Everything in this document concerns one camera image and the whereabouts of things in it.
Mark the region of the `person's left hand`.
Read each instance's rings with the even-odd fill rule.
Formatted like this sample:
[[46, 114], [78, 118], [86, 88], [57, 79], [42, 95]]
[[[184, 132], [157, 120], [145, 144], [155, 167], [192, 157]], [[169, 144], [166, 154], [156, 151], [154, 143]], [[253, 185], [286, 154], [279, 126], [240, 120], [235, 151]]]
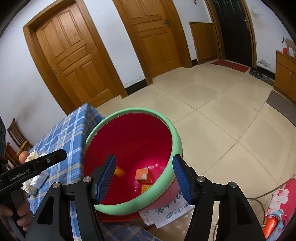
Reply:
[[[22, 196], [23, 196], [23, 202], [22, 204], [18, 207], [17, 213], [20, 217], [18, 220], [18, 225], [22, 227], [22, 229], [27, 232], [30, 226], [30, 222], [33, 219], [33, 213], [30, 210], [30, 203], [28, 201], [28, 195], [27, 193], [22, 190]], [[2, 216], [12, 216], [13, 211], [6, 207], [5, 205], [1, 204], [1, 215]]]

